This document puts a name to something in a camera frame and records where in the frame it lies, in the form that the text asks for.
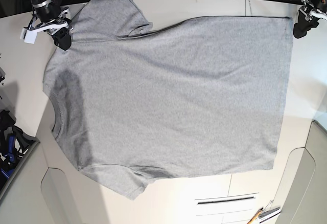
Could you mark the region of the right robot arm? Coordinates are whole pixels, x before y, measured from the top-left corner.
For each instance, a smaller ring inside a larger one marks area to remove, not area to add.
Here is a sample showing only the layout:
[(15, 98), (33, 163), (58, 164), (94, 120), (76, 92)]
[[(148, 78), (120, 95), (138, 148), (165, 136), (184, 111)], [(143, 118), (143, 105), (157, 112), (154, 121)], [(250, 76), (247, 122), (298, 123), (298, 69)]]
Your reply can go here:
[(69, 7), (62, 8), (58, 0), (30, 0), (32, 18), (24, 27), (20, 39), (34, 44), (37, 34), (46, 32), (54, 41), (54, 45), (66, 51), (71, 47), (72, 20), (69, 18)]

